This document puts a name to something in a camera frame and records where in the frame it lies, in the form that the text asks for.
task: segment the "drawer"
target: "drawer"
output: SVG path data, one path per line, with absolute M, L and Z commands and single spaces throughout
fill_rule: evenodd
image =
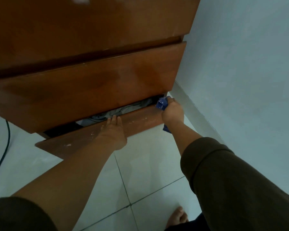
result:
M 121 116 L 124 133 L 127 137 L 145 131 L 163 123 L 161 110 L 151 105 Z M 90 143 L 99 134 L 106 121 L 81 128 L 79 130 L 47 139 L 35 144 L 61 159 L 65 159 L 78 149 Z
M 172 89 L 185 42 L 0 80 L 0 116 L 43 132 Z
M 188 34 L 199 2 L 0 0 L 0 76 Z

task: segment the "dark brown sleeve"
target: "dark brown sleeve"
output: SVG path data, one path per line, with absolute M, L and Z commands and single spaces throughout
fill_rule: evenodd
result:
M 0 231 L 57 231 L 50 217 L 35 203 L 17 197 L 0 198 Z
M 191 143 L 181 169 L 211 230 L 289 230 L 289 195 L 215 139 Z

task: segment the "person's right arm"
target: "person's right arm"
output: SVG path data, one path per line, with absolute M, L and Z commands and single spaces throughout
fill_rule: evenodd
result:
M 180 104 L 168 103 L 162 118 L 210 229 L 289 230 L 289 195 L 227 146 L 187 127 Z

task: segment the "person's left hand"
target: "person's left hand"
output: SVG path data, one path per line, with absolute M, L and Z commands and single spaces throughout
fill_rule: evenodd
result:
M 107 138 L 114 144 L 115 150 L 122 149 L 127 144 L 127 138 L 124 135 L 121 118 L 116 115 L 108 118 L 106 126 L 101 127 L 101 132 L 97 138 Z

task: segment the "gray cloth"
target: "gray cloth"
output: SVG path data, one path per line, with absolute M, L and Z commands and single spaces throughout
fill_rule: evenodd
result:
M 126 114 L 141 108 L 145 108 L 147 106 L 149 106 L 150 104 L 152 104 L 152 99 L 148 98 L 139 102 L 136 102 L 134 104 L 130 104 L 118 109 L 114 109 L 105 113 L 101 113 L 95 116 L 92 116 L 90 118 L 86 118 L 86 119 L 82 119 L 80 121 L 77 121 L 76 123 L 86 127 L 86 126 L 90 126 L 99 122 L 103 122 L 106 121 L 108 118 L 111 118 L 112 116 L 116 115 L 116 116 L 120 116 L 122 114 Z

